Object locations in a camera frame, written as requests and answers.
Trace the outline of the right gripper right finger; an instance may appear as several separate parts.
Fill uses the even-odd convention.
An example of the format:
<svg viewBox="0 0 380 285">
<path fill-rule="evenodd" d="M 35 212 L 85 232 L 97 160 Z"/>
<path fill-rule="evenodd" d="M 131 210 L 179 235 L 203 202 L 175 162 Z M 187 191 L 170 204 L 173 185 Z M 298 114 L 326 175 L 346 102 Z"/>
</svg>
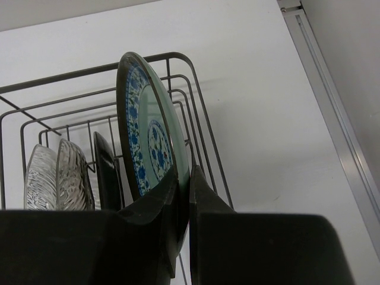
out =
<svg viewBox="0 0 380 285">
<path fill-rule="evenodd" d="M 353 284 L 332 224 L 310 214 L 238 213 L 191 172 L 193 284 Z"/>
</svg>

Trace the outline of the blue white patterned plate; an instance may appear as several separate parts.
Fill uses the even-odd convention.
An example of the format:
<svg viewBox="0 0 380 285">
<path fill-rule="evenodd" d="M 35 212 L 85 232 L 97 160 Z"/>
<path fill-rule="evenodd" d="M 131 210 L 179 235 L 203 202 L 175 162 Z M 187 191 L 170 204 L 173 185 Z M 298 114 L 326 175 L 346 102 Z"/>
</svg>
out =
<svg viewBox="0 0 380 285">
<path fill-rule="evenodd" d="M 139 54 L 127 52 L 116 76 L 119 136 L 133 200 L 147 194 L 174 170 L 179 184 L 178 245 L 188 224 L 190 170 L 182 128 L 161 79 Z"/>
</svg>

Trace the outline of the black glossy plate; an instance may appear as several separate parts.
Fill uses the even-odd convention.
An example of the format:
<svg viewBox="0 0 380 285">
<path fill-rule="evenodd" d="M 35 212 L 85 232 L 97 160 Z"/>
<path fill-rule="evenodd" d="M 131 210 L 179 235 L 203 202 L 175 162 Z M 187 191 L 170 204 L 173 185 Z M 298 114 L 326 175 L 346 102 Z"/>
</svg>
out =
<svg viewBox="0 0 380 285">
<path fill-rule="evenodd" d="M 109 143 L 99 132 L 95 131 L 93 138 L 101 209 L 119 211 L 122 197 L 115 157 Z"/>
</svg>

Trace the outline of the clear square glass plate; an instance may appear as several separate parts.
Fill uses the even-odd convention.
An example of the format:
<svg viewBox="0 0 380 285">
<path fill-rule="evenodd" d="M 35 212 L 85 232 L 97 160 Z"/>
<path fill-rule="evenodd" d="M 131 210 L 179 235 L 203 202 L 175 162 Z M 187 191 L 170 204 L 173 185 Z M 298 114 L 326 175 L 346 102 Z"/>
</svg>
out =
<svg viewBox="0 0 380 285">
<path fill-rule="evenodd" d="M 95 202 L 83 151 L 66 139 L 59 142 L 56 162 L 56 203 L 59 210 L 94 210 Z"/>
</svg>

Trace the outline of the clear textured glass plate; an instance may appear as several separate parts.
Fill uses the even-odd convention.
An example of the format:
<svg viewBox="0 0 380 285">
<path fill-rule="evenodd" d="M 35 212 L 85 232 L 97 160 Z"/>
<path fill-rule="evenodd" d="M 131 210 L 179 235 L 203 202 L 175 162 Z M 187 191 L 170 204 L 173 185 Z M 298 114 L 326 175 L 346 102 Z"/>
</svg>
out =
<svg viewBox="0 0 380 285">
<path fill-rule="evenodd" d="M 57 210 L 57 154 L 48 147 L 36 144 L 31 153 L 24 177 L 25 210 Z"/>
</svg>

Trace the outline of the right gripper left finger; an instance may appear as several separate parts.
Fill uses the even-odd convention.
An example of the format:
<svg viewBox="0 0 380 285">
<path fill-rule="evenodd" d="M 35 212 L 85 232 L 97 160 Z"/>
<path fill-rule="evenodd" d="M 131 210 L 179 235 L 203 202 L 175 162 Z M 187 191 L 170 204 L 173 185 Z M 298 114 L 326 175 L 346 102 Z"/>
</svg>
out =
<svg viewBox="0 0 380 285">
<path fill-rule="evenodd" d="M 121 211 L 1 212 L 2 284 L 169 284 L 178 254 L 169 169 Z"/>
</svg>

